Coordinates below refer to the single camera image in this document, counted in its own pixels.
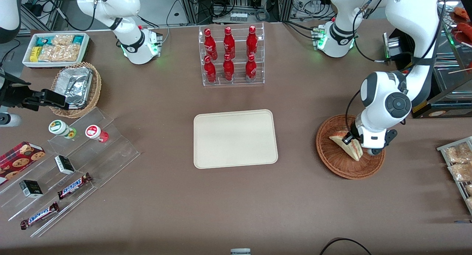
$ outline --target brown table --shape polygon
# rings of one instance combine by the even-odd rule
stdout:
[[[370,72],[393,67],[368,62],[356,49],[332,59],[285,25],[265,27],[266,84],[240,88],[202,86],[197,27],[172,28],[162,57],[142,66],[122,55],[111,31],[90,32],[86,60],[103,79],[98,106],[142,155],[40,238],[8,223],[0,209],[0,254],[221,255],[248,247],[254,255],[312,255],[336,237],[377,255],[470,254],[472,225],[453,223],[470,216],[435,150],[472,135],[470,119],[409,119],[396,127],[376,175],[339,178],[315,152],[317,128],[344,113]],[[381,34],[392,30],[386,20],[366,20],[359,46],[380,57]],[[25,68],[21,78],[39,90],[57,71]],[[196,169],[194,117],[249,109],[273,112],[278,161]],[[361,110],[357,99],[351,113]],[[46,126],[58,117],[49,108],[15,112],[24,122],[0,128],[2,153],[52,137]],[[361,254],[349,243],[325,254],[336,252]]]

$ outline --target wicker basket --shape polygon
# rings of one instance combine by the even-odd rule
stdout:
[[[52,112],[56,114],[57,116],[62,116],[70,119],[77,119],[80,118],[81,116],[86,115],[88,112],[90,112],[98,102],[98,99],[100,97],[100,90],[101,90],[101,78],[100,74],[97,72],[95,67],[87,62],[81,62],[78,64],[74,64],[71,66],[66,67],[66,69],[70,68],[78,68],[78,67],[88,67],[93,71],[93,77],[92,77],[92,82],[90,85],[90,92],[89,92],[89,97],[88,97],[88,104],[84,109],[70,109],[68,111],[65,111],[63,109],[57,109],[50,107]],[[54,91],[54,88],[56,87],[56,82],[58,80],[59,73],[56,75],[56,78],[52,82],[51,90]]]
[[[354,120],[354,115],[348,115],[348,124]],[[367,149],[363,148],[363,156],[359,161],[356,161],[329,139],[330,135],[340,130],[346,130],[344,114],[330,117],[318,129],[316,149],[323,163],[335,174],[349,179],[369,178],[379,171],[385,160],[385,150],[377,156],[371,156],[367,153]]]

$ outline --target red bottle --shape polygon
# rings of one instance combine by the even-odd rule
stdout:
[[[231,60],[229,53],[225,54],[225,62],[223,63],[223,69],[225,70],[225,79],[231,82],[235,77],[235,65]]]
[[[216,60],[218,58],[218,53],[216,52],[216,42],[215,39],[211,36],[211,30],[206,28],[204,30],[205,33],[205,50],[207,55],[211,57],[212,60]]]
[[[256,27],[253,26],[253,25],[251,25],[249,27],[249,35],[247,36],[246,46],[247,46],[246,54],[247,54],[248,57],[249,57],[249,55],[251,55],[251,53],[253,55],[256,55],[256,52],[257,52],[257,36],[256,36]]]
[[[214,84],[216,83],[216,69],[215,65],[211,62],[211,58],[208,55],[205,55],[205,75],[207,77],[208,83]]]
[[[254,62],[254,55],[249,55],[248,61],[246,63],[246,81],[249,83],[254,82],[256,79],[256,62]]]
[[[231,34],[231,27],[225,27],[225,39],[223,40],[225,53],[234,59],[236,57],[235,38]]]

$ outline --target snickers wrapper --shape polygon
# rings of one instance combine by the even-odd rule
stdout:
[[[91,181],[90,174],[87,172],[84,176],[81,176],[77,181],[74,181],[71,185],[58,192],[59,200],[64,199],[68,195],[72,194],[78,188],[84,186],[87,182]]]
[[[41,212],[33,215],[29,219],[25,219],[25,220],[21,221],[21,224],[20,224],[21,230],[25,230],[25,229],[29,228],[30,226],[32,226],[37,221],[45,218],[46,216],[48,216],[48,215],[50,215],[51,213],[54,213],[54,212],[59,212],[59,205],[58,205],[57,202],[54,202],[51,206],[49,206],[48,208],[45,208]]]

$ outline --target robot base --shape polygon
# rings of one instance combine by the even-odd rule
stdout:
[[[313,48],[324,52],[329,57],[343,57],[347,52],[352,49],[354,40],[349,44],[339,45],[337,41],[329,33],[329,28],[333,22],[327,22],[325,25],[319,25],[317,28],[312,30]]]
[[[148,29],[141,30],[145,34],[145,41],[134,53],[127,52],[123,46],[124,55],[134,64],[145,64],[154,57],[160,57],[162,50],[162,35],[157,35]]]

